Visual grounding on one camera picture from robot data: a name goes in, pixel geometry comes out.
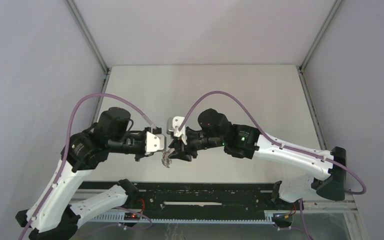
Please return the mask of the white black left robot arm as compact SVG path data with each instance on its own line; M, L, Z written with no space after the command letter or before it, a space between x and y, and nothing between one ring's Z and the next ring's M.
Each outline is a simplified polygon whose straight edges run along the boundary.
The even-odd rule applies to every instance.
M126 109L111 107L91 127L70 137L46 190L30 209L16 214L29 239L68 240L94 217L116 207L136 206L139 190L128 179L91 198L72 202L84 180L109 154L133 155L139 161L166 149L166 137L159 127L133 130L133 124Z

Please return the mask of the red-handled metal key holder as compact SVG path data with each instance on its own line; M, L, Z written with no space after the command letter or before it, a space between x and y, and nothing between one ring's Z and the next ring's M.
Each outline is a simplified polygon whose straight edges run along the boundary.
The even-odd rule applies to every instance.
M170 168L170 164L173 159L177 158L177 150L175 148L169 148L162 154L161 163L164 167Z

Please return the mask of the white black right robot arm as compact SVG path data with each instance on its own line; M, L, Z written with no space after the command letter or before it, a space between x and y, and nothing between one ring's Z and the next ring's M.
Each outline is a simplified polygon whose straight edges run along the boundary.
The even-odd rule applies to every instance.
M270 201L277 209L284 209L312 194L331 201L345 199L347 153L342 147L321 150L285 141L275 144L257 128L233 124L212 108L198 116L200 130L188 126L179 129L183 122L184 117L180 116L168 120L172 142L162 157L165 167L169 167L174 159L191 162L197 158L198 151L222 147L234 158L272 161L305 172L304 176L275 183Z

